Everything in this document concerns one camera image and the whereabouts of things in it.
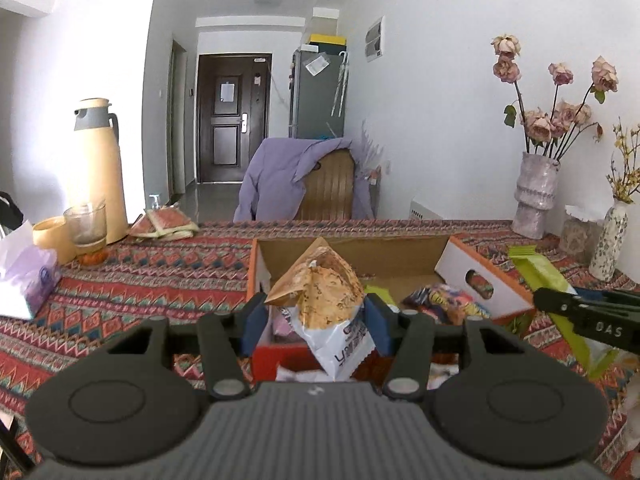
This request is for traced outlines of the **grey refrigerator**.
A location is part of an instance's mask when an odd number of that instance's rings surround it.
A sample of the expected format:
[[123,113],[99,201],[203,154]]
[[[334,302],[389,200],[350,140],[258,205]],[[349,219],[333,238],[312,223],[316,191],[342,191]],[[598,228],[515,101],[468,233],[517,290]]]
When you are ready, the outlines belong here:
[[344,136],[346,53],[297,49],[292,57],[288,136],[317,140]]

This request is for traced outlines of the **purple tissue pack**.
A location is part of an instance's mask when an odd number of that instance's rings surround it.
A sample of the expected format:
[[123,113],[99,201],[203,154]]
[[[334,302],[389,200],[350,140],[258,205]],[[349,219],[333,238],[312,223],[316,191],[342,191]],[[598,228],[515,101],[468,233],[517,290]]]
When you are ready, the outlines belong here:
[[1,240],[0,314],[32,320],[61,279],[58,254],[32,239],[25,221]]

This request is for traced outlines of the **clear jar with lid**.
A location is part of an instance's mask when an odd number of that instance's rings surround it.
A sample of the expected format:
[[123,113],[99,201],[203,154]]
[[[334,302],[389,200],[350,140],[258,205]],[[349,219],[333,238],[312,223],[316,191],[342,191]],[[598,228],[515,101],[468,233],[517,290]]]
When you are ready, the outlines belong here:
[[559,248],[583,266],[589,266],[603,222],[600,212],[566,205]]

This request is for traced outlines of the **pink textured vase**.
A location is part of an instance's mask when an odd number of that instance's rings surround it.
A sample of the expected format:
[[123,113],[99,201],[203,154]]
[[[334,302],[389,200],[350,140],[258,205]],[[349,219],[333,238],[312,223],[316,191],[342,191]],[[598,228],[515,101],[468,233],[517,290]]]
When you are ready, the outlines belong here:
[[541,240],[548,212],[554,207],[560,163],[548,156],[524,153],[514,198],[518,203],[512,220],[516,234]]

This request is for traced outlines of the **purple jacket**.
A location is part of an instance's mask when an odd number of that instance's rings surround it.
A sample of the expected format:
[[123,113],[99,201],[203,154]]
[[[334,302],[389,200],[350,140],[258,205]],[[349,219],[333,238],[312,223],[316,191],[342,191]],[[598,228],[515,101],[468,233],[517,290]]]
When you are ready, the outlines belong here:
[[369,183],[362,174],[361,150],[354,141],[268,138],[259,145],[245,171],[233,220],[294,219],[306,195],[304,177],[320,159],[339,150],[348,151],[355,163],[352,218],[373,219]]

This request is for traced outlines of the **wooden chair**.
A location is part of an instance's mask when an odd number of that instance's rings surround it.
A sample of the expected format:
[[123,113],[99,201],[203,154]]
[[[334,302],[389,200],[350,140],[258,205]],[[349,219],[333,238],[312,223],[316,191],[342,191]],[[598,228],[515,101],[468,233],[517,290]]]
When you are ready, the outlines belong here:
[[352,218],[355,163],[349,150],[337,150],[322,157],[303,182],[306,193],[296,220]]

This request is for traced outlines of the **glass cup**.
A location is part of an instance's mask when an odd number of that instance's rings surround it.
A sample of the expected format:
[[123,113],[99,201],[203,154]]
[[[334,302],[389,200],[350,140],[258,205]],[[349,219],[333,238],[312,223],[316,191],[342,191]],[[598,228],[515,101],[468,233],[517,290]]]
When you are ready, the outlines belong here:
[[104,200],[71,206],[64,211],[63,217],[78,262],[82,266],[99,266],[104,263],[108,256]]

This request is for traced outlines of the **folded red cloth coasters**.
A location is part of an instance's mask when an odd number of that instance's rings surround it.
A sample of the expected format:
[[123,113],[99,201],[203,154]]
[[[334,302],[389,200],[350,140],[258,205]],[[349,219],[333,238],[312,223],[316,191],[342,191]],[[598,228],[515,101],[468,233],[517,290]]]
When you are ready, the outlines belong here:
[[200,230],[177,207],[148,209],[129,229],[129,235],[140,240],[184,240]]

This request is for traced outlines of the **dark brown door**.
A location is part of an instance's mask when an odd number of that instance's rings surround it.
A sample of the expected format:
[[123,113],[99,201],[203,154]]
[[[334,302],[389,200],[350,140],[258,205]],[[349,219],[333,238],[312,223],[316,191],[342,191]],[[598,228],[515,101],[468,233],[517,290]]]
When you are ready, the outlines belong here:
[[198,58],[198,159],[201,183],[240,182],[268,130],[269,53]]

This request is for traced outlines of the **beige thermos jug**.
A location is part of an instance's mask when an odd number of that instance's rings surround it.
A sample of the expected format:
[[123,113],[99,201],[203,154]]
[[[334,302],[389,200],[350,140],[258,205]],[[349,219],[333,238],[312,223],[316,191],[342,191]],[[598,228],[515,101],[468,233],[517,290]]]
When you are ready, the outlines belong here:
[[72,202],[105,202],[106,242],[122,240],[129,230],[126,215],[118,119],[108,99],[79,102],[72,133]]

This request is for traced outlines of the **green white snack pouch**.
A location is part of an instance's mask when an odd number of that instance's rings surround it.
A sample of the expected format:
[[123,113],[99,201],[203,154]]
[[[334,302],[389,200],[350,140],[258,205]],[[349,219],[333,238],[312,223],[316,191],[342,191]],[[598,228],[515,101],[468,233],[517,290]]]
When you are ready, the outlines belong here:
[[617,358],[618,350],[576,332],[577,325],[568,318],[579,310],[576,290],[534,245],[510,246],[508,255],[534,293],[536,309],[552,319],[587,377],[600,378]]

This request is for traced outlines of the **yellow dried flowers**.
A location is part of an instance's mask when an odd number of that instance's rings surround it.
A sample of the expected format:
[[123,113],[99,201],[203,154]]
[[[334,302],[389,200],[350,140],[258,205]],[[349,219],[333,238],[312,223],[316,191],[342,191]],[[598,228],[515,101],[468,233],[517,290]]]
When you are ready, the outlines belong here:
[[639,194],[639,126],[625,128],[622,122],[613,127],[614,152],[606,180],[611,187],[614,200],[632,204]]

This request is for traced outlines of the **orange cracker packet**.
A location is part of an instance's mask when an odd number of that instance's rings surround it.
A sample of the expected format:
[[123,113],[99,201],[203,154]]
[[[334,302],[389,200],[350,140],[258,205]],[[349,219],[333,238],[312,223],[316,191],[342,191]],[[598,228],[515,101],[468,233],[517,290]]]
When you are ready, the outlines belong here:
[[364,289],[347,261],[316,238],[274,284],[266,304],[281,311],[334,382],[346,382],[374,349]]

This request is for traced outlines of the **yellow round cup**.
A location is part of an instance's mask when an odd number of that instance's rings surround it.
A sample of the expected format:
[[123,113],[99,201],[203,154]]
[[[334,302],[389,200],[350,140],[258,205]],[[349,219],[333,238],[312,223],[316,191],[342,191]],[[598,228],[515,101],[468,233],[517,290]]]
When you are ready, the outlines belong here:
[[71,262],[76,257],[75,246],[64,216],[44,219],[32,227],[34,244],[43,249],[53,249],[59,264]]

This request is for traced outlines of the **red cardboard pumpkin box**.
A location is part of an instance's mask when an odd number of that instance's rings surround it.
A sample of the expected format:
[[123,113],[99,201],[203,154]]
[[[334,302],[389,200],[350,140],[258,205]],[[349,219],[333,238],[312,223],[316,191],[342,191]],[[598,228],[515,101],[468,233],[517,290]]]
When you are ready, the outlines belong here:
[[[268,294],[272,285],[306,252],[319,237],[256,238],[250,254],[247,299],[256,292]],[[523,336],[535,313],[532,293],[515,278],[494,266],[471,245],[453,235],[394,238],[329,238],[329,245],[355,270],[364,288],[377,287],[383,299],[400,307],[400,300],[416,289],[446,283],[467,292],[491,314],[494,323],[506,326],[516,336]],[[484,278],[492,287],[488,298],[466,280],[471,272]],[[320,365],[304,342],[276,342],[271,328],[271,312],[262,338],[250,358],[254,382],[273,382],[278,366],[292,372],[320,370]],[[390,358],[373,351],[352,375],[356,380],[381,385]]]

